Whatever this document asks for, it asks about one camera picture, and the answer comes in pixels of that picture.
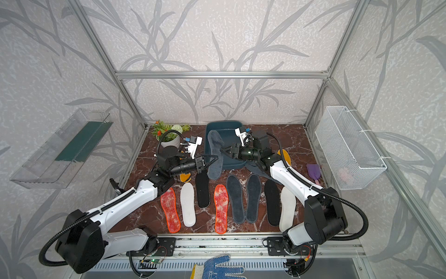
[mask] purple toy shovel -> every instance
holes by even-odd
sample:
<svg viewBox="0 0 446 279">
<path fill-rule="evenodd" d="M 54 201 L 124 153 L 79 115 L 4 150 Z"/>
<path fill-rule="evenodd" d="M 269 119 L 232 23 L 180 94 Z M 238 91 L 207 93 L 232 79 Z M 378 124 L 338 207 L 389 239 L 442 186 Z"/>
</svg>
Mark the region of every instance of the purple toy shovel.
<svg viewBox="0 0 446 279">
<path fill-rule="evenodd" d="M 314 179 L 314 183 L 316 183 L 316 185 L 321 185 L 318 181 L 319 178 L 321 178 L 321 169 L 319 168 L 318 164 L 307 164 L 307 170 L 308 170 L 308 175 Z"/>
</svg>

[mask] leaf pattern wallpaper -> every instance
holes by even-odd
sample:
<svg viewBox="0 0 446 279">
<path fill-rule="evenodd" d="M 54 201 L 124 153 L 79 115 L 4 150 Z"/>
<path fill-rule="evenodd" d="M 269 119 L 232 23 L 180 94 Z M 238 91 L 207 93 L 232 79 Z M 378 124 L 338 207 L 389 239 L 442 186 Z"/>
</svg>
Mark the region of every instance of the leaf pattern wallpaper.
<svg viewBox="0 0 446 279">
<path fill-rule="evenodd" d="M 82 0 L 120 71 L 324 71 L 356 0 Z M 304 123 L 321 80 L 126 80 L 148 123 Z M 267 117 L 264 111 L 276 117 Z"/>
<path fill-rule="evenodd" d="M 114 197 L 143 133 L 67 4 L 0 1 L 0 278 L 62 278 L 38 252 L 65 216 Z M 11 175 L 78 109 L 105 111 L 113 122 L 66 189 L 25 189 Z M 59 256 L 51 250 L 49 258 Z"/>
<path fill-rule="evenodd" d="M 369 4 L 334 79 L 446 228 L 446 1 Z M 326 179 L 335 183 L 314 131 L 328 90 L 309 126 Z M 377 278 L 446 278 L 446 267 L 385 174 L 363 190 L 342 191 L 368 215 L 361 238 Z M 349 229 L 361 221 L 347 211 Z"/>
</svg>

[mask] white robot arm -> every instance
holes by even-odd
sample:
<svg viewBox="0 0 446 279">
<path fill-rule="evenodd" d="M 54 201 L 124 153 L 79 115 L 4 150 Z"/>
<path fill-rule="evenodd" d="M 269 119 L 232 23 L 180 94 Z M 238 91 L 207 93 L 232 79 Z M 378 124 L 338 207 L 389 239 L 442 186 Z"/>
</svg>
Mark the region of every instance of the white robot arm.
<svg viewBox="0 0 446 279">
<path fill-rule="evenodd" d="M 183 140 L 187 145 L 186 151 L 192 158 L 187 158 L 187 154 L 181 153 L 181 149 L 175 146 L 165 147 L 157 154 L 156 165 L 149 174 L 137 182 L 135 187 L 85 213 L 80 210 L 70 213 L 65 220 L 64 229 L 42 248 L 39 254 L 40 263 L 51 267 L 69 264 L 75 272 L 83 273 L 99 260 L 119 253 L 142 249 L 148 253 L 153 252 L 156 249 L 156 234 L 148 228 L 136 228 L 118 233 L 108 231 L 128 214 L 165 193 L 173 186 L 175 176 L 191 171 L 200 173 L 217 160 L 215 155 L 195 153 L 197 146 L 202 142 L 201 137 L 191 137 L 188 140 L 183 138 Z M 46 251 L 54 242 L 56 251 L 65 261 L 52 262 L 46 259 Z"/>
<path fill-rule="evenodd" d="M 283 233 L 286 250 L 293 253 L 306 242 L 322 244 L 343 231 L 347 227 L 347 219 L 341 202 L 345 200 L 340 199 L 333 188 L 324 189 L 292 167 L 285 166 L 283 156 L 272 152 L 268 135 L 275 138 L 264 131 L 251 132 L 252 146 L 243 146 L 241 140 L 241 143 L 233 143 L 221 151 L 234 159 L 254 161 L 262 171 L 287 187 L 304 205 L 304 222 Z"/>
</svg>

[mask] transparent acrylic tray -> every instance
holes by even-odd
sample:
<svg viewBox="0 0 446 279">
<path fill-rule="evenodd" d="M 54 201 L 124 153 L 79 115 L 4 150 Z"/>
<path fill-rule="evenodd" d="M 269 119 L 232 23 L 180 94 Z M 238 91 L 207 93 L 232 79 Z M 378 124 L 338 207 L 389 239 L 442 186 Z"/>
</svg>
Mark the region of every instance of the transparent acrylic tray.
<svg viewBox="0 0 446 279">
<path fill-rule="evenodd" d="M 110 128 L 109 115 L 78 109 L 11 180 L 25 188 L 65 189 Z"/>
</svg>

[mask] insole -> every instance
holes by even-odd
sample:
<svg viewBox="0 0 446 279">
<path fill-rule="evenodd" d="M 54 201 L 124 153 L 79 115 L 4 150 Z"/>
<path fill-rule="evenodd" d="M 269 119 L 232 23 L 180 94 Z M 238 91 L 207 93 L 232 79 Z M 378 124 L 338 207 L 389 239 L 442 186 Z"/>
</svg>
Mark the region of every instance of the insole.
<svg viewBox="0 0 446 279">
<path fill-rule="evenodd" d="M 248 205 L 246 206 L 245 218 L 249 223 L 255 223 L 259 213 L 259 199 L 262 189 L 262 183 L 258 175 L 252 174 L 248 178 L 246 184 L 246 192 L 248 194 Z"/>
<path fill-rule="evenodd" d="M 211 147 L 211 154 L 218 156 L 217 161 L 212 163 L 207 169 L 207 176 L 211 180 L 217 180 L 222 175 L 223 170 L 223 153 L 220 151 L 220 148 L 223 147 L 224 142 L 220 134 L 215 130 L 209 131 L 207 139 L 209 141 L 209 146 Z"/>
<path fill-rule="evenodd" d="M 180 192 L 181 211 L 183 213 L 183 223 L 186 227 L 195 225 L 195 208 L 194 208 L 194 187 L 192 184 L 185 183 Z"/>
<path fill-rule="evenodd" d="M 215 202 L 215 232 L 224 234 L 227 229 L 227 204 L 229 198 L 224 185 L 217 185 L 214 191 Z"/>
<path fill-rule="evenodd" d="M 242 185 L 235 175 L 229 175 L 226 180 L 226 189 L 231 200 L 232 218 L 237 224 L 245 222 L 243 209 Z"/>
<path fill-rule="evenodd" d="M 198 207 L 207 207 L 211 203 L 211 197 L 209 196 L 209 178 L 205 171 L 195 176 L 195 188 L 197 189 Z"/>
<path fill-rule="evenodd" d="M 265 183 L 265 198 L 266 198 L 266 214 L 268 217 L 268 223 L 271 226 L 277 227 L 280 221 L 280 193 L 277 188 L 277 184 L 268 180 Z"/>
<path fill-rule="evenodd" d="M 180 230 L 181 223 L 177 213 L 177 199 L 172 188 L 169 188 L 166 193 L 161 195 L 161 207 L 166 216 L 167 229 L 169 229 L 170 233 L 176 233 Z"/>
<path fill-rule="evenodd" d="M 287 187 L 283 187 L 280 201 L 282 202 L 282 215 L 280 216 L 279 229 L 284 232 L 293 226 L 296 196 Z"/>
</svg>

